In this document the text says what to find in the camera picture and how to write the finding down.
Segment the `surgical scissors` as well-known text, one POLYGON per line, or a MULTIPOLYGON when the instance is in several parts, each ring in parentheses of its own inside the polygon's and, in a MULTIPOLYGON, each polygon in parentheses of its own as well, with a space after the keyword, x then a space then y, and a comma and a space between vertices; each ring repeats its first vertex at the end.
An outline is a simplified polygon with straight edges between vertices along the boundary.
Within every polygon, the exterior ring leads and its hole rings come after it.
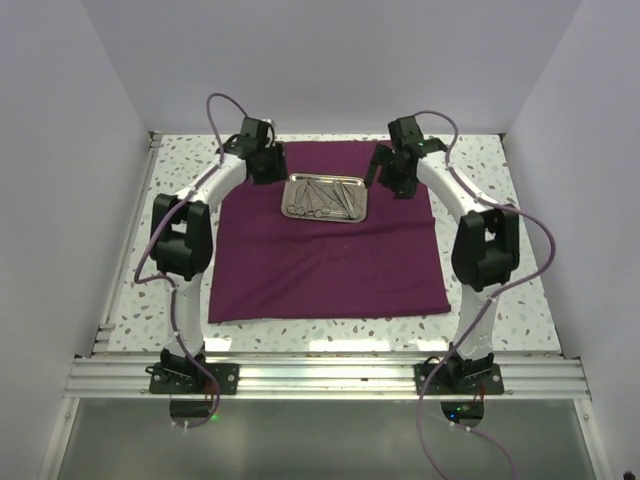
POLYGON ((287 212, 295 216, 315 215, 308 182, 304 182, 296 188, 293 203, 287 207, 287 212))

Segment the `steel instrument tray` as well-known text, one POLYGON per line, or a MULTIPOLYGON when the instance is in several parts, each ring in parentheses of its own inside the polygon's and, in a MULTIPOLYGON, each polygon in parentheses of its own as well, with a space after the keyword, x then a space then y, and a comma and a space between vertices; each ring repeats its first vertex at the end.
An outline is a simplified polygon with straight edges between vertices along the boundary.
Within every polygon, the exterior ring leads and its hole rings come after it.
POLYGON ((281 213, 291 219, 356 224, 367 217, 368 190, 359 177, 293 173, 281 213))

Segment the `steel tweezers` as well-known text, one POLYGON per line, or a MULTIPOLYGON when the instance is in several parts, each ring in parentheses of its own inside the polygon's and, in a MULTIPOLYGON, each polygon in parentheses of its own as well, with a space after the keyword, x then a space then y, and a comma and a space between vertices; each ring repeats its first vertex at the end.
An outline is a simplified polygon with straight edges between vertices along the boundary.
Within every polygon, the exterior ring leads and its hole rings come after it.
POLYGON ((334 181, 333 190, 336 198, 339 200, 340 205, 344 209, 346 216, 351 219, 353 217, 352 205, 345 194, 342 183, 339 181, 334 181))
POLYGON ((342 182, 338 183, 338 191, 342 196, 342 202, 345 208, 345 211, 348 217, 351 220, 355 220, 357 218, 357 212, 355 208, 355 204, 353 203, 350 194, 348 193, 347 188, 344 186, 342 182))

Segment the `purple cloth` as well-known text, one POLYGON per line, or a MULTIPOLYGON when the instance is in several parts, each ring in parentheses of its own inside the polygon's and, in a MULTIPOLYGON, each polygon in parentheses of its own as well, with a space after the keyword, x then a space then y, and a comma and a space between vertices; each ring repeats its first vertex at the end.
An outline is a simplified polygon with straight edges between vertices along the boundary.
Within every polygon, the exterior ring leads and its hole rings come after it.
POLYGON ((425 186, 397 199, 373 185, 355 224, 287 218, 283 188, 245 182, 222 202, 209 323, 450 312, 425 186))

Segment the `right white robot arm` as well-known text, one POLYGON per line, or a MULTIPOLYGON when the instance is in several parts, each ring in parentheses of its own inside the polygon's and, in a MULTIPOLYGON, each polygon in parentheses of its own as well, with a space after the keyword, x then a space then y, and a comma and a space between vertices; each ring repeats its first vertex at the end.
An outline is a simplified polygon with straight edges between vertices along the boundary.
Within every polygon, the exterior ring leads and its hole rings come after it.
POLYGON ((451 253, 454 275, 461 284, 458 329, 437 372, 457 392, 468 392, 493 367, 493 330, 499 288, 506 285, 520 260, 519 220, 496 207, 450 164, 439 140, 395 151, 375 147, 365 185, 375 181, 398 198, 411 198, 428 187, 457 221, 451 253))

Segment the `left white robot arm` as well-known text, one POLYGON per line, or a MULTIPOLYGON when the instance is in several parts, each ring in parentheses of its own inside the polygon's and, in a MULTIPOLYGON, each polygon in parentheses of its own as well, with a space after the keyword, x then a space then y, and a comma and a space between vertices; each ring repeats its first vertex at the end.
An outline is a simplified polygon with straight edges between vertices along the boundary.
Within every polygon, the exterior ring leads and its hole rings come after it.
POLYGON ((204 348, 200 307, 205 270, 213 257, 211 213, 245 181, 269 185, 288 177, 284 145, 242 147, 234 139, 217 151, 216 163, 188 186, 173 195, 154 200, 149 244, 143 258, 152 259, 157 273, 153 281, 167 283, 168 331, 164 352, 182 359, 172 379, 185 392, 201 390, 208 379, 207 367, 196 360, 204 348))

